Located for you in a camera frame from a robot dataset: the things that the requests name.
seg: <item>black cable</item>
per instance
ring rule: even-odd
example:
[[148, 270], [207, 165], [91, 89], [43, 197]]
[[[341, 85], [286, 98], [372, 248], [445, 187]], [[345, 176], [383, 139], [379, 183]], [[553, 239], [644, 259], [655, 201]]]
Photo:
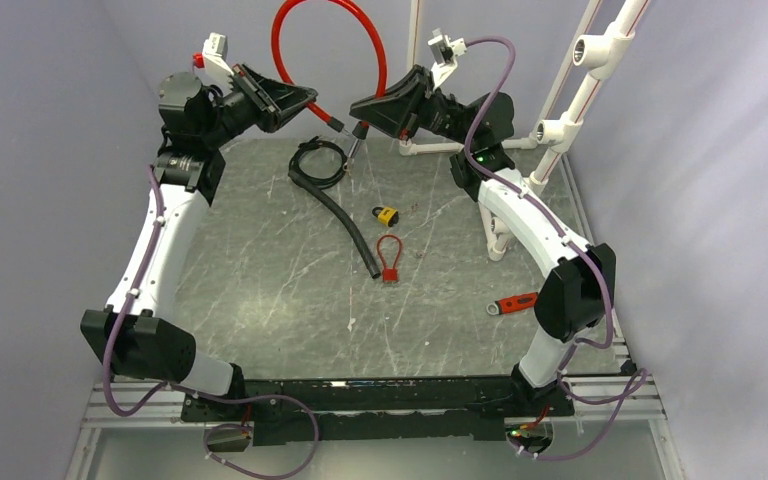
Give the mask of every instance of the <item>black cable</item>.
[[[304, 170], [302, 170], [300, 166], [302, 157], [304, 157], [306, 153], [319, 150], [320, 148], [334, 150], [337, 152], [337, 154], [340, 155], [340, 168], [337, 169], [334, 175], [331, 175], [328, 178], [319, 178], [308, 175], [304, 172]], [[348, 164], [348, 161], [348, 157], [346, 157], [346, 154], [343, 152], [343, 149], [340, 148], [339, 145], [333, 142], [320, 140], [319, 137], [313, 137], [307, 142], [299, 144], [299, 149], [296, 150], [296, 154], [293, 155], [293, 158], [290, 159], [290, 171], [296, 172], [300, 177], [303, 177], [316, 188], [320, 190], [326, 190], [333, 187], [334, 185], [337, 185], [337, 183], [342, 180], [343, 176], [346, 174], [346, 165]]]
[[[332, 200], [331, 197], [325, 194], [325, 192], [320, 190], [310, 180], [310, 178], [312, 177], [305, 175], [301, 171], [301, 169], [298, 168], [298, 158], [300, 157], [301, 155], [297, 152], [296, 155], [293, 155], [293, 160], [290, 160], [290, 171], [288, 173], [288, 175], [290, 176], [290, 179], [293, 181], [293, 183], [295, 183], [299, 187], [307, 190], [308, 193], [313, 195], [313, 198], [319, 200], [323, 205], [325, 205], [326, 208], [328, 208], [328, 210], [331, 210], [331, 213], [333, 213], [334, 216], [337, 217], [337, 220], [339, 220], [340, 223], [342, 223], [343, 226], [346, 227], [346, 231], [349, 232], [349, 235], [352, 237], [352, 241], [355, 242], [355, 247], [360, 253], [360, 258], [363, 259], [363, 263], [366, 265], [366, 269], [367, 271], [369, 271], [369, 275], [373, 279], [380, 277], [381, 270], [378, 269], [378, 264], [375, 262], [375, 257], [372, 255], [372, 252], [369, 250], [369, 246], [366, 244], [366, 240], [363, 239], [363, 234], [360, 233], [360, 230], [357, 228], [357, 225], [355, 225], [355, 222], [352, 221], [351, 217], [349, 217], [346, 211], [340, 208], [340, 206], [337, 205], [337, 202]], [[342, 158], [343, 158], [343, 162], [345, 162], [346, 161], [345, 155], [343, 155]], [[339, 178], [342, 178], [343, 173], [344, 173], [344, 170], [341, 166], [340, 170], [334, 176], [339, 175]], [[329, 183], [328, 181], [332, 178], [334, 177], [329, 177], [328, 179], [317, 179], [317, 180], [323, 182], [322, 183], [323, 185], [328, 185]], [[334, 181], [333, 184], [330, 184], [324, 188], [328, 188], [336, 184], [339, 181], [339, 178], [336, 181]]]

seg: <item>black metal frame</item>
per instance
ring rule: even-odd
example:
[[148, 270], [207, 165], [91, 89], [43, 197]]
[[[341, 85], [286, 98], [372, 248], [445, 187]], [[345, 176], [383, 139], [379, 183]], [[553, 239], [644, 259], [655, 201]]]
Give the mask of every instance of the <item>black metal frame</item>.
[[[323, 440], [467, 436], [503, 440], [505, 418], [571, 416], [572, 402], [552, 388], [534, 402], [515, 398], [508, 375], [377, 379], [246, 380], [247, 397], [282, 394], [314, 410]], [[251, 404], [256, 445], [309, 440], [307, 415], [290, 403]], [[184, 422], [239, 422], [247, 405], [219, 406], [187, 396]]]

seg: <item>white bracket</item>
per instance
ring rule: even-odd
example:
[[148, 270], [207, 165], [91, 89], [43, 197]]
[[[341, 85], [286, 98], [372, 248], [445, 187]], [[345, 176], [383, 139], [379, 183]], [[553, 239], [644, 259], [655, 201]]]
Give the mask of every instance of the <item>white bracket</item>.
[[228, 41], [225, 35], [211, 33], [204, 41], [201, 55], [204, 59], [204, 71], [207, 75], [216, 81], [220, 87], [230, 91], [231, 76], [234, 72], [225, 63], [225, 57], [228, 55]]
[[443, 35], [439, 28], [431, 34], [433, 38], [428, 41], [428, 46], [431, 47], [431, 54], [434, 55], [431, 76], [436, 89], [458, 68], [457, 57], [466, 53], [466, 42], [463, 38], [452, 41], [448, 35]]

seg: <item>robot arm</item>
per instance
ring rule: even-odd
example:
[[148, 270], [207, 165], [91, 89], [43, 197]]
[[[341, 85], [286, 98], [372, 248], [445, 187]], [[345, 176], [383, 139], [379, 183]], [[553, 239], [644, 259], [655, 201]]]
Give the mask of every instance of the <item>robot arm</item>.
[[[218, 49], [224, 49], [222, 40]], [[81, 332], [104, 362], [111, 331], [120, 324], [113, 339], [111, 373], [240, 397], [244, 395], [240, 367], [202, 353], [193, 336], [175, 326], [175, 290], [187, 250], [222, 177], [225, 160], [219, 149], [253, 125], [264, 132], [278, 130], [317, 93], [262, 77], [246, 65], [227, 67], [224, 60], [221, 65], [227, 70], [218, 61], [212, 65], [217, 72], [230, 72], [224, 77], [230, 93], [224, 97], [217, 87], [203, 85], [189, 72], [171, 75], [160, 85], [164, 142], [153, 175], [165, 205], [156, 211], [153, 190], [124, 276], [103, 310], [84, 313]], [[144, 275], [135, 283], [138, 272]]]
[[[434, 44], [432, 49], [439, 48], [440, 42], [450, 43], [448, 37], [439, 32], [435, 34], [438, 40], [429, 42]], [[393, 138], [411, 138], [423, 128], [464, 143], [469, 126], [487, 96], [462, 105], [454, 96], [444, 95], [437, 85], [434, 73], [415, 65], [383, 97], [355, 102], [350, 113]], [[513, 102], [508, 95], [499, 93], [476, 131], [471, 153], [485, 168], [528, 192], [521, 173], [501, 145], [514, 133], [512, 122]], [[571, 343], [577, 336], [589, 333], [604, 313], [597, 281], [584, 260], [568, 247], [569, 242], [587, 246], [585, 255], [601, 269], [611, 296], [616, 257], [607, 245], [589, 246], [547, 208], [566, 232], [564, 239], [559, 238], [540, 210], [499, 181], [476, 171], [463, 150], [452, 155], [449, 161], [455, 183], [479, 204], [491, 258], [500, 260], [508, 240], [516, 237], [546, 278], [534, 307], [541, 328], [512, 372], [518, 400], [531, 403], [556, 387], [558, 367]]]

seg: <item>red cable loop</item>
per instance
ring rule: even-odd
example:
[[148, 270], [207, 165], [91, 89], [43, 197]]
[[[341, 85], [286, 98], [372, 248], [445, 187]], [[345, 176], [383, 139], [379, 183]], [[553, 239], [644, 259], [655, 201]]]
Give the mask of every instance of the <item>red cable loop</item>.
[[[397, 242], [399, 242], [399, 252], [396, 253], [396, 259], [393, 260], [392, 267], [387, 266], [387, 261], [384, 260], [384, 255], [381, 254], [381, 240], [384, 240], [385, 238], [392, 238], [392, 239], [395, 239]], [[378, 251], [378, 258], [381, 259], [381, 265], [384, 267], [385, 270], [388, 268], [396, 268], [396, 264], [399, 263], [399, 257], [402, 256], [402, 247], [403, 247], [402, 239], [393, 235], [392, 233], [381, 235], [381, 238], [378, 239], [378, 243], [375, 244], [375, 250]]]
[[[278, 9], [278, 13], [275, 15], [275, 20], [272, 22], [272, 58], [275, 61], [275, 68], [278, 69], [278, 75], [281, 76], [281, 80], [285, 83], [293, 84], [293, 80], [290, 78], [290, 74], [287, 73], [287, 68], [284, 66], [284, 60], [281, 58], [281, 25], [284, 23], [284, 18], [287, 17], [287, 13], [292, 10], [296, 5], [304, 2], [305, 0], [287, 0]], [[381, 42], [381, 37], [378, 36], [378, 31], [375, 30], [375, 25], [369, 20], [369, 17], [363, 13], [363, 10], [355, 5], [351, 0], [328, 0], [331, 3], [336, 3], [341, 7], [349, 11], [355, 18], [360, 21], [363, 28], [366, 29], [366, 33], [369, 34], [369, 38], [372, 40], [372, 46], [375, 48], [375, 56], [378, 57], [378, 86], [375, 90], [375, 96], [380, 97], [384, 95], [384, 91], [387, 89], [387, 57], [384, 54], [384, 44]], [[322, 119], [323, 122], [328, 123], [331, 121], [331, 115], [323, 110], [319, 105], [314, 102], [308, 103], [307, 108], [314, 113], [317, 117]]]

